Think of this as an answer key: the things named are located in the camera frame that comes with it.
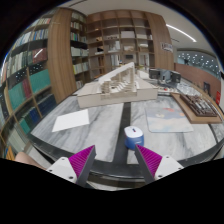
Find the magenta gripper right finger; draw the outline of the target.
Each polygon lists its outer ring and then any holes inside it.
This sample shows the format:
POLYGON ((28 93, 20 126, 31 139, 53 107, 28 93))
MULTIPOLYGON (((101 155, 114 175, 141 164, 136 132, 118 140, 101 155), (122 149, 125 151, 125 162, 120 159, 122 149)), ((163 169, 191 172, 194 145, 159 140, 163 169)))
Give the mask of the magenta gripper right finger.
POLYGON ((161 156, 141 145, 135 146, 135 156, 146 184, 183 169, 183 166, 170 155, 161 156))

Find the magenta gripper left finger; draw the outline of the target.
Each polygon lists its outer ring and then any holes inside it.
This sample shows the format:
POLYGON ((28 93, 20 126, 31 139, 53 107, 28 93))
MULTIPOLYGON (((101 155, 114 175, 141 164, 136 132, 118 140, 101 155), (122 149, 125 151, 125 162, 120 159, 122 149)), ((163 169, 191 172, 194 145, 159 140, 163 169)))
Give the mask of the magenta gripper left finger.
POLYGON ((95 146, 87 147, 71 157, 61 157, 47 171, 84 187, 96 156, 95 146))

